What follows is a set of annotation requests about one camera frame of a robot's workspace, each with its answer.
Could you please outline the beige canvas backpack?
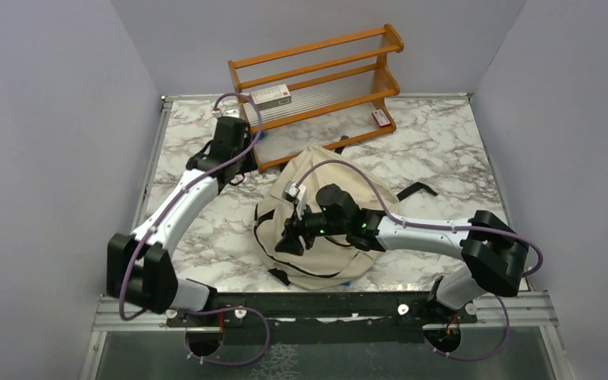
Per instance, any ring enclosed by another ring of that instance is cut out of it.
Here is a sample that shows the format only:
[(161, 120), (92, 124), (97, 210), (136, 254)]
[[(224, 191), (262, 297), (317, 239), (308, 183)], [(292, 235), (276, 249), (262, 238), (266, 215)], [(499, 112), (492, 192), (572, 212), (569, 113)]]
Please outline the beige canvas backpack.
[(398, 212), (400, 203), (418, 191), (437, 193), (429, 185), (413, 182), (399, 192), (361, 165), (349, 168), (350, 159), (342, 148), (327, 150), (309, 146), (283, 166), (264, 198), (255, 206), (253, 235), (260, 259), (268, 273), (286, 286), (295, 285), (309, 291), (349, 284), (365, 275), (378, 258), (377, 251), (363, 251), (346, 240), (346, 234), (294, 237), (287, 229), (293, 216), (293, 205), (283, 197), (284, 191), (298, 180), (306, 188), (306, 209), (320, 212), (317, 191), (336, 184), (349, 192), (360, 208), (380, 211), (387, 206)]

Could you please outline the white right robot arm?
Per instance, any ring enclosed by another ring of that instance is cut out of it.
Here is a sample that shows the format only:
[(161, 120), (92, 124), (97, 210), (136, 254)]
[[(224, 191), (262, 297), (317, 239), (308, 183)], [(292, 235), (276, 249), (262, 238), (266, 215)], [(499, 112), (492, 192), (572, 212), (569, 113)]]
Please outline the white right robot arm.
[(419, 220), (361, 207), (335, 184), (318, 190), (317, 211), (295, 200), (275, 244), (279, 253), (301, 256), (319, 237), (343, 235), (361, 251), (414, 250), (452, 257), (464, 268), (438, 278), (425, 303), (433, 321), (444, 322), (486, 293), (515, 297), (529, 247), (490, 211), (453, 221)]

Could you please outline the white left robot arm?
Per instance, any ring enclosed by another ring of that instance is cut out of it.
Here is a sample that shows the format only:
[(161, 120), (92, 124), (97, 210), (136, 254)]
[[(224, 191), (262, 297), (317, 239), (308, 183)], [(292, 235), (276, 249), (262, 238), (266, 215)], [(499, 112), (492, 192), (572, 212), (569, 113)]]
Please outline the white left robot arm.
[(213, 138), (188, 159), (164, 203), (131, 233), (109, 239), (107, 292), (121, 306), (130, 303), (156, 314), (186, 310), (198, 325), (216, 318), (216, 289), (179, 277), (172, 255), (199, 213), (247, 170), (252, 150), (249, 129), (239, 117), (219, 117)]

